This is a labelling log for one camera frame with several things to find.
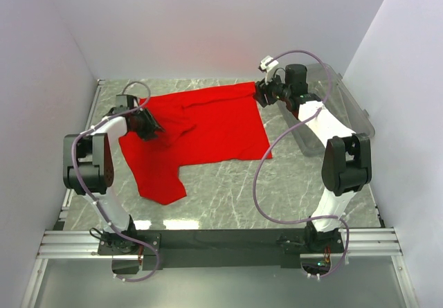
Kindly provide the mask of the red t shirt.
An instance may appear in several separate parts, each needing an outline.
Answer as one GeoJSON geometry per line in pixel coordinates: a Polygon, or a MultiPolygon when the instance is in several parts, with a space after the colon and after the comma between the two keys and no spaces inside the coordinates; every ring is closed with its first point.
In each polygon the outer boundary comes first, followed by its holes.
{"type": "Polygon", "coordinates": [[[270,144],[254,93],[254,82],[243,82],[150,98],[163,131],[150,141],[134,132],[119,140],[139,195],[168,205],[187,195],[183,166],[261,159],[270,144]]]}

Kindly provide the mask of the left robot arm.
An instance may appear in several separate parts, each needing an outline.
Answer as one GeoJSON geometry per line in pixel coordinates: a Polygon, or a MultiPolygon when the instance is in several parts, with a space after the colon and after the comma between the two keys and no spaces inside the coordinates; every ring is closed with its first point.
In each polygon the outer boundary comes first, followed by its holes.
{"type": "Polygon", "coordinates": [[[142,250],[131,215],[118,201],[113,188],[111,145],[129,132],[142,141],[156,138],[164,128],[136,96],[118,94],[116,104],[95,126],[63,141],[63,182],[83,196],[99,215],[103,248],[126,255],[142,250]]]}

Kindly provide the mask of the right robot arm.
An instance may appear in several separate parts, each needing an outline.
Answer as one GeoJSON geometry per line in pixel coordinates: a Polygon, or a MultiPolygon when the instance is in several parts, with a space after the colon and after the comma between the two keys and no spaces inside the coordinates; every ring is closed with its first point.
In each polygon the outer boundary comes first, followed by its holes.
{"type": "Polygon", "coordinates": [[[277,101],[309,128],[325,148],[321,178],[322,197],[305,222],[302,246],[309,252],[323,252],[338,243],[343,214],[351,199],[372,178],[370,138],[346,127],[326,107],[325,100],[308,90],[307,67],[290,64],[284,77],[266,75],[255,83],[254,99],[262,106],[277,101]]]}

